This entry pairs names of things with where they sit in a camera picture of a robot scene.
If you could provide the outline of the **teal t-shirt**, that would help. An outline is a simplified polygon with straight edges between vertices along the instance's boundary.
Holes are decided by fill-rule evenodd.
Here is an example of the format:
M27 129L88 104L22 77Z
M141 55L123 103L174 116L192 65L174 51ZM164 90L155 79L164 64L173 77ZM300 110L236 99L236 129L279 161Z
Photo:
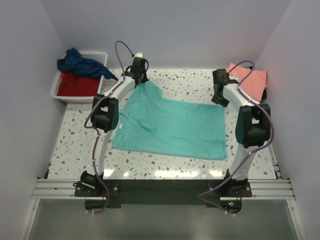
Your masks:
M186 158L227 157L225 109L163 98L153 82L140 84L119 114L114 149Z

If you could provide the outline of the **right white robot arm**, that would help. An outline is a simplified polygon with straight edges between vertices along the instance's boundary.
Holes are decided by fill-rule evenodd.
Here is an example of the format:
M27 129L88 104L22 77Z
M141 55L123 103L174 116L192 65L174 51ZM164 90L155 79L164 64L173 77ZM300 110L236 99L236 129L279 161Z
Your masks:
M247 186L249 170L256 153L270 143L272 136L271 108L250 98L241 89L240 83L230 79L225 69L212 72L214 94L211 101L237 111L235 138L238 147L223 182L212 190L221 190L227 196L235 196Z

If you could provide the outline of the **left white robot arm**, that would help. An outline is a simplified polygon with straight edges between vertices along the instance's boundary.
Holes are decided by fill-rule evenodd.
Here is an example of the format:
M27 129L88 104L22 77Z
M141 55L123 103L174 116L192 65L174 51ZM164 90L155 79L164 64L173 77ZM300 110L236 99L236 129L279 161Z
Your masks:
M135 87L148 81L148 66L149 62L143 53L136 53L132 57L132 65L127 67L119 81L110 90L93 98L92 109L84 126L95 130L97 138L93 145L92 160L80 177L81 184L92 196L99 196L104 190L101 182L104 159L111 134L119 123L119 103Z

